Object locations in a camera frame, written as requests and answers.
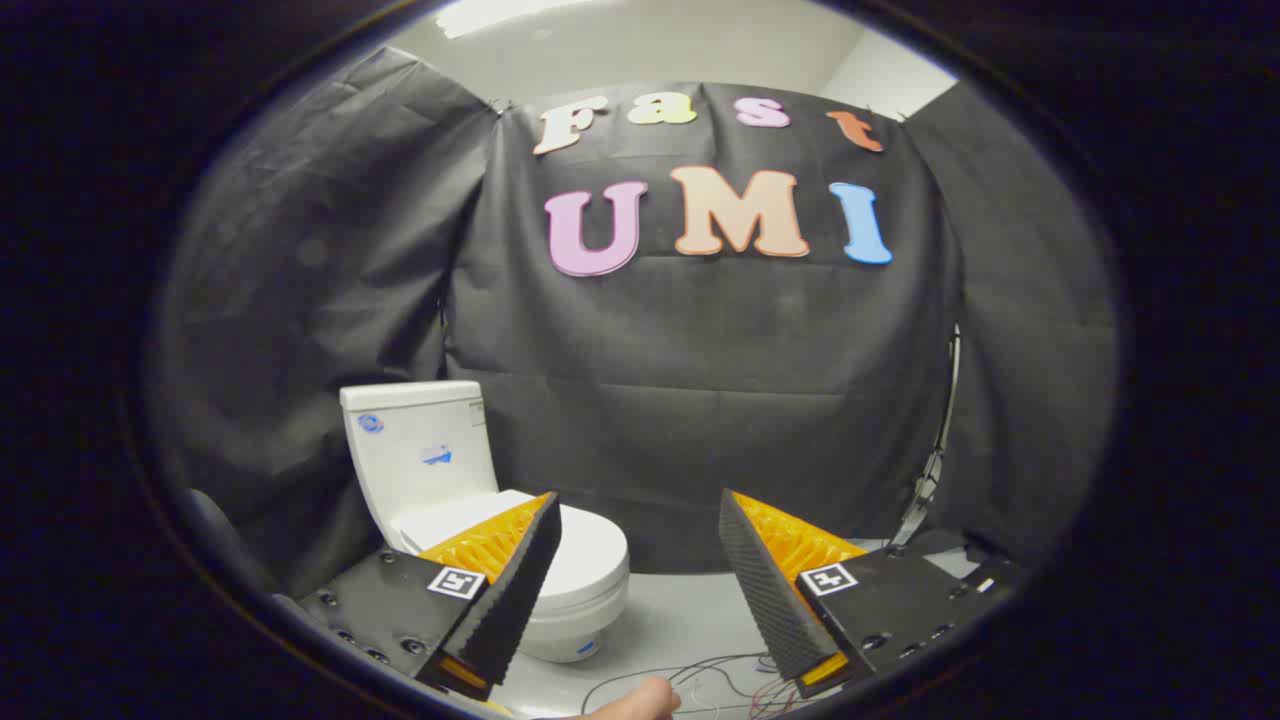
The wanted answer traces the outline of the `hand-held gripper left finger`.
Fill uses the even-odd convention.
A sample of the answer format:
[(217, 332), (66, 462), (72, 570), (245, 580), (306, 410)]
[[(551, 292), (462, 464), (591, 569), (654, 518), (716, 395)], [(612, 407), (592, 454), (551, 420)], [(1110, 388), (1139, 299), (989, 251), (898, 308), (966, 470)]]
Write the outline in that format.
[(559, 496), (544, 493), (420, 553), (379, 550), (298, 605), (346, 648), (486, 701), (506, 679), (561, 537)]

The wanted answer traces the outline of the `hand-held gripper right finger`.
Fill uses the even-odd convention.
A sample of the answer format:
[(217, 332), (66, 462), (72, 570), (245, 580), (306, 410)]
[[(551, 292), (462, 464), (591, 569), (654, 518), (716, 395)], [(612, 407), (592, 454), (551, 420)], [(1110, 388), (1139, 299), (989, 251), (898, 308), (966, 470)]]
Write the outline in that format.
[(955, 577), (908, 548), (861, 550), (733, 489), (718, 536), (768, 655), (804, 700), (952, 644), (1027, 579), (998, 555)]

